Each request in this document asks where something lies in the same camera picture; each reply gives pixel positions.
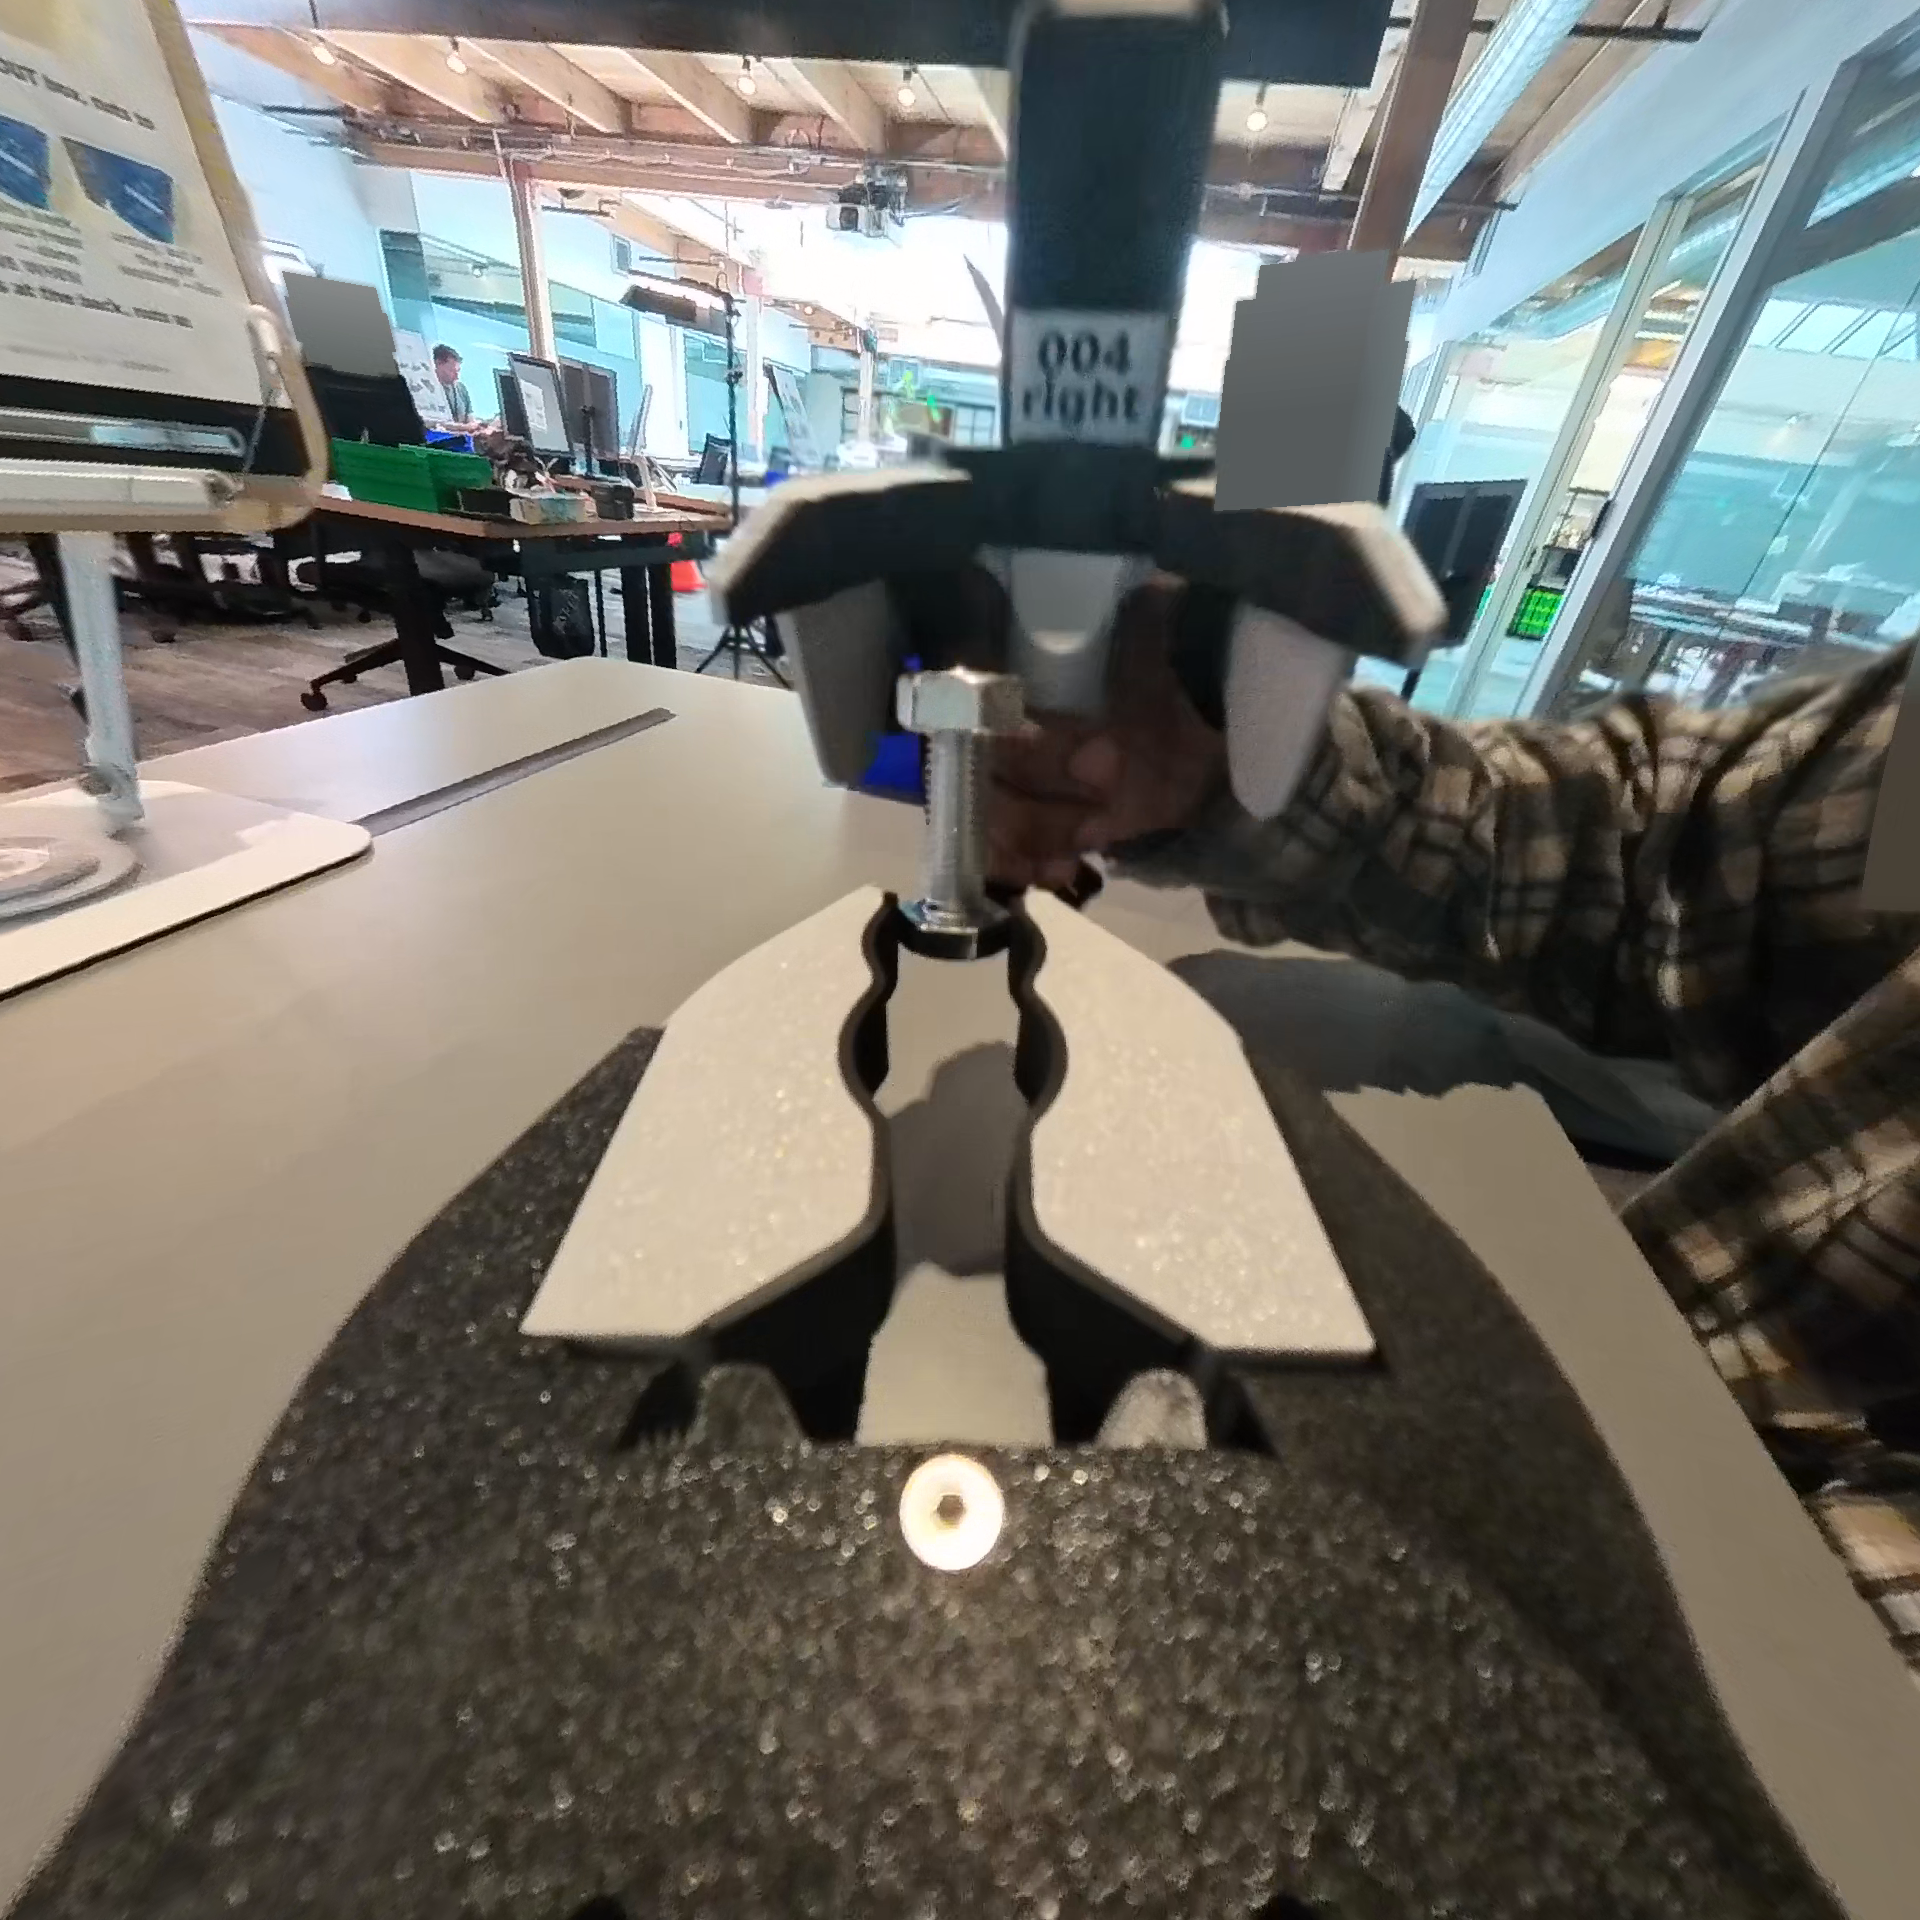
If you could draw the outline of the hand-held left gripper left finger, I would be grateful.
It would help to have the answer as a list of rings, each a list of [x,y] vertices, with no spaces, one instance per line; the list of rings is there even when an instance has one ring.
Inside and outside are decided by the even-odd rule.
[[[865,1360],[896,1288],[896,900],[871,884],[667,1019],[522,1332],[656,1357]]]

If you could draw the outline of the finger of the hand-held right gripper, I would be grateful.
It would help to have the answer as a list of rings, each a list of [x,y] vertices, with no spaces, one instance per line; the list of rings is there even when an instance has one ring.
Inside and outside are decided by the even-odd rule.
[[[824,777],[858,787],[896,726],[907,650],[895,586],[977,553],[972,476],[952,465],[819,472],[771,488],[707,572],[731,628],[772,619]]]
[[[1189,593],[1176,660],[1216,700],[1237,805],[1283,814],[1357,658],[1415,667],[1450,622],[1417,548],[1373,500],[1220,509],[1161,492],[1161,566]]]

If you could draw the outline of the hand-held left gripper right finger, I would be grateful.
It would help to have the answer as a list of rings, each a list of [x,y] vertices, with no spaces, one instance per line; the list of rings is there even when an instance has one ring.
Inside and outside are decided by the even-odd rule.
[[[1235,1029],[1032,896],[1008,1283],[1057,1370],[1354,1368],[1377,1338]]]

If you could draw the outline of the silver hex bolt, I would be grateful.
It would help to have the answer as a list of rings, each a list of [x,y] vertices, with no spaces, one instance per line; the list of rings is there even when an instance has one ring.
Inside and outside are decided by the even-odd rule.
[[[1008,907],[987,878],[987,739],[927,737],[919,876],[896,900],[903,941],[927,958],[975,963],[1007,947]]]

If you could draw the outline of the person's right forearm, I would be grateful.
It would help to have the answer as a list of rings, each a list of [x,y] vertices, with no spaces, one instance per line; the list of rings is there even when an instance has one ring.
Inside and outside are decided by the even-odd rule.
[[[1451,724],[1345,688],[1274,821],[1229,789],[1130,833],[1242,945],[1443,981],[1596,1054],[1667,1061],[1793,1137],[1915,1129],[1915,915],[1866,902],[1915,642],[1738,707],[1634,692]]]

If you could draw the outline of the person's right hand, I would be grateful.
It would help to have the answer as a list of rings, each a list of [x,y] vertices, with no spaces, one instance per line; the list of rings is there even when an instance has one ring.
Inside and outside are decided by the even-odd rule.
[[[1197,686],[1187,642],[1216,606],[1165,574],[1121,604],[1107,701],[1053,714],[993,742],[987,881],[1065,893],[1092,857],[1187,828],[1226,781],[1216,696]]]

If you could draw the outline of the black metal cabinet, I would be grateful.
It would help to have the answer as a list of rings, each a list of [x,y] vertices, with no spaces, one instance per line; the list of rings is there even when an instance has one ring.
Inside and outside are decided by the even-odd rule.
[[[1528,492],[1530,481],[1505,477],[1421,482],[1409,494],[1403,532],[1448,609],[1448,625],[1436,644],[1459,644],[1473,634]]]

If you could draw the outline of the black office chair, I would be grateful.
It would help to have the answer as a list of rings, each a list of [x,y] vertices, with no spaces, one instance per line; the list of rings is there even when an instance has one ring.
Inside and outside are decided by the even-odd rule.
[[[293,570],[299,587],[311,589],[333,611],[352,609],[363,622],[375,612],[396,616],[391,561],[396,548],[362,552],[352,557],[341,553],[319,553],[301,561]],[[511,667],[465,653],[453,644],[453,611],[479,612],[492,619],[496,611],[496,577],[481,561],[443,548],[415,548],[415,572],[418,580],[416,612],[427,619],[429,638],[434,642],[436,676],[433,684],[424,682],[424,670],[416,666],[426,656],[424,646],[415,651],[399,634],[368,646],[351,651],[344,662],[320,673],[299,692],[299,707],[309,714],[324,714],[330,709],[330,691],[348,688],[362,678],[396,667],[408,692],[434,691],[443,686],[445,675],[459,684],[504,678]]]

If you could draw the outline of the wooden office desk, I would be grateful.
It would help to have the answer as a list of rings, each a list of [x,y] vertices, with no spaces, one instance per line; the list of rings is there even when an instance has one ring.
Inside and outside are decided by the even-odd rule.
[[[496,577],[545,586],[571,574],[613,572],[621,598],[627,658],[680,662],[676,597],[671,570],[707,563],[730,526],[711,513],[642,513],[635,518],[525,521],[420,513],[373,500],[323,496],[305,528],[373,556],[393,598],[396,644],[410,692],[443,688],[449,651],[426,604],[418,557],[459,553]]]

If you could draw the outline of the green plastic crate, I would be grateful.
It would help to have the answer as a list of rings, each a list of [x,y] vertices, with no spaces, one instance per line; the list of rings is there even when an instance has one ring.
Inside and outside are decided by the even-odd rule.
[[[466,513],[469,494],[496,490],[492,461],[469,451],[367,440],[331,440],[328,451],[331,482],[356,504],[457,514]]]

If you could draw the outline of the operator arm plaid sleeve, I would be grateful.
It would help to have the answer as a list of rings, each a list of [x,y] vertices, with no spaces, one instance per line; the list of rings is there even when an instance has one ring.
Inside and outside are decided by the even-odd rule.
[[[1802,1048],[1624,1222],[1915,1672],[1915,963]]]

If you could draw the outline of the instruction tablet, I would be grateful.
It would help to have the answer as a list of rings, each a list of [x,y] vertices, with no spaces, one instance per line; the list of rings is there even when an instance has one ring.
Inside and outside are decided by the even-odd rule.
[[[328,481],[179,9],[5,2],[5,534],[268,534]]]

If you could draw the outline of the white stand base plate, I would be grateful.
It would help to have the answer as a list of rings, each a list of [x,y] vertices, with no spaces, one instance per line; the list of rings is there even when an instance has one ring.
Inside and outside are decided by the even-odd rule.
[[[111,541],[58,534],[85,704],[80,777],[3,805],[3,996],[11,998],[370,852],[359,824],[147,781],[137,771]]]

